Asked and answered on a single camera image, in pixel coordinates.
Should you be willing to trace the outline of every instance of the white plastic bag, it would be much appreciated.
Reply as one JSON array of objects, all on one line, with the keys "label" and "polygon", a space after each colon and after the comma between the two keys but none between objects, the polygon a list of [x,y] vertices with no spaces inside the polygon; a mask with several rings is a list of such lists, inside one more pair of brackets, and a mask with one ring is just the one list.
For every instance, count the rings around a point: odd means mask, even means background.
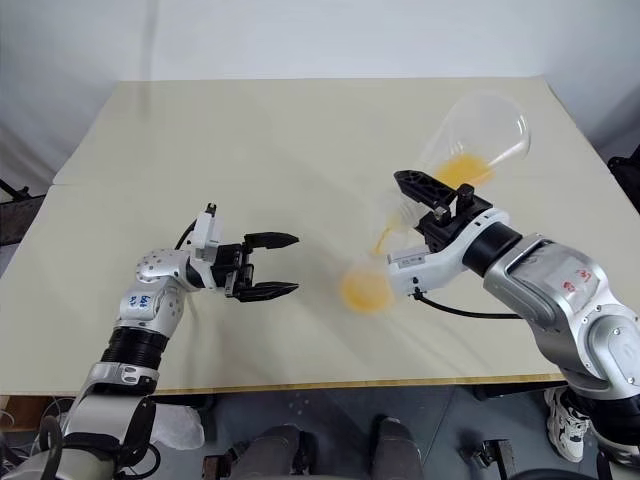
[{"label": "white plastic bag", "polygon": [[200,415],[184,405],[156,405],[151,443],[161,442],[176,450],[195,450],[204,445]]}]

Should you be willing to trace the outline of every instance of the white wall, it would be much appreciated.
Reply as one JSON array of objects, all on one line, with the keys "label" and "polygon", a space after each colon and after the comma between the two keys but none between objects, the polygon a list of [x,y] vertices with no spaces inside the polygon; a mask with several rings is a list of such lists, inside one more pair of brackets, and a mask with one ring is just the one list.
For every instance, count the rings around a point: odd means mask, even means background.
[{"label": "white wall", "polygon": [[544,74],[611,144],[639,24],[635,0],[2,0],[0,175],[44,188],[121,79]]}]

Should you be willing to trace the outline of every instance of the transparent cup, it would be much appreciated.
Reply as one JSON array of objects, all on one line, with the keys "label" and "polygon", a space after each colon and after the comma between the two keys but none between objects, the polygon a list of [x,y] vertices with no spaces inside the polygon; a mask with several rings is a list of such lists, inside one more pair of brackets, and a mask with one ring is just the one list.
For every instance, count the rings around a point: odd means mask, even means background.
[{"label": "transparent cup", "polygon": [[522,109],[494,92],[462,97],[449,111],[414,165],[451,188],[491,180],[505,161],[527,156],[531,133]]},{"label": "transparent cup", "polygon": [[[505,161],[521,161],[531,144],[522,109],[494,92],[477,91],[462,97],[427,142],[413,169],[451,188],[462,183],[478,187],[491,180]],[[374,202],[370,252],[386,255],[407,245],[409,231],[429,209],[398,189],[383,192]]]}]

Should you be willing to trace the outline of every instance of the screw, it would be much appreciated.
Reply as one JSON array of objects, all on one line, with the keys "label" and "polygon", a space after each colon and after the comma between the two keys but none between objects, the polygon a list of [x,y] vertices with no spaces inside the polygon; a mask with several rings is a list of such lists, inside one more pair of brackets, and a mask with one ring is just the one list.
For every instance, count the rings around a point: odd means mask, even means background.
[{"label": "screw", "polygon": [[445,213],[447,213],[447,209],[444,207],[436,207],[436,209],[433,211],[433,215],[438,221],[442,220],[442,217],[444,217]]}]

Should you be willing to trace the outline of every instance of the black cable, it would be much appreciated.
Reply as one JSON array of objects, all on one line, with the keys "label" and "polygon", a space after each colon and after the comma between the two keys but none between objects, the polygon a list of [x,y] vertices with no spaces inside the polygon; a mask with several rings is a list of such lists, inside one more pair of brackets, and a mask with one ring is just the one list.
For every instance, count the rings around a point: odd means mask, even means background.
[{"label": "black cable", "polygon": [[440,305],[439,303],[434,302],[433,300],[429,300],[425,297],[422,292],[416,288],[415,293],[413,294],[413,298],[418,300],[419,302],[425,303],[432,308],[437,310],[441,310],[443,312],[451,313],[453,315],[460,315],[462,317],[471,317],[471,318],[491,318],[496,320],[510,320],[516,318],[522,318],[520,315],[515,313],[479,313],[479,312],[467,312],[465,310],[458,310],[457,308],[447,307],[446,305]]},{"label": "black cable", "polygon": [[143,478],[150,477],[151,475],[156,473],[158,471],[158,468],[160,468],[160,451],[156,448],[155,445],[152,445],[151,443],[149,444],[149,450],[151,450],[153,456],[156,457],[155,463],[153,464],[153,467],[151,467],[151,469],[147,470],[144,473],[137,473],[136,475],[127,475],[123,472],[120,472],[117,478],[122,480],[142,480]]},{"label": "black cable", "polygon": [[187,236],[191,232],[193,232],[193,229],[195,227],[196,227],[196,221],[194,220],[193,222],[191,222],[191,225],[189,225],[187,229],[184,231],[184,233],[180,237],[180,240],[178,240],[178,243],[176,244],[176,248],[174,248],[174,250],[180,250],[180,247],[182,247],[182,243],[186,240]]},{"label": "black cable", "polygon": [[56,480],[56,473],[62,458],[62,431],[55,417],[47,416],[40,422],[40,450],[49,450],[49,457],[40,480]]}]

